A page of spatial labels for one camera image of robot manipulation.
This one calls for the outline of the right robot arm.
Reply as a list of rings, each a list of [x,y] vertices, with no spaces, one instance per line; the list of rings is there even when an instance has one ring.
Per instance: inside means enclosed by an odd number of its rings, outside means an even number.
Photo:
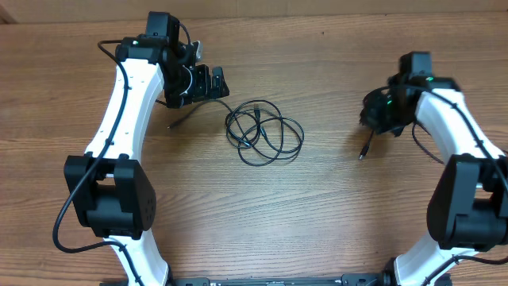
[[[398,73],[363,99],[360,124],[371,135],[402,134],[420,126],[440,151],[444,171],[429,201],[427,231],[367,285],[450,285],[448,270],[462,261],[504,265],[479,257],[507,243],[507,154],[468,110],[456,81],[433,74],[429,52],[400,57]]]

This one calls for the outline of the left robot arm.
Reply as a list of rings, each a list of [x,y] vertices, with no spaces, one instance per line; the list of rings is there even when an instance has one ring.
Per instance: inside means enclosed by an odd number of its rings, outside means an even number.
[[[110,246],[128,275],[127,285],[172,285],[169,264],[162,258],[152,224],[156,193],[141,166],[141,153],[152,109],[159,95],[169,109],[229,95],[222,68],[201,64],[200,41],[181,42],[183,23],[166,12],[150,12],[144,33],[115,40],[108,56],[116,79],[102,123],[81,156],[69,156],[64,177],[70,195],[52,231],[74,207],[79,223],[101,240],[89,249]]]

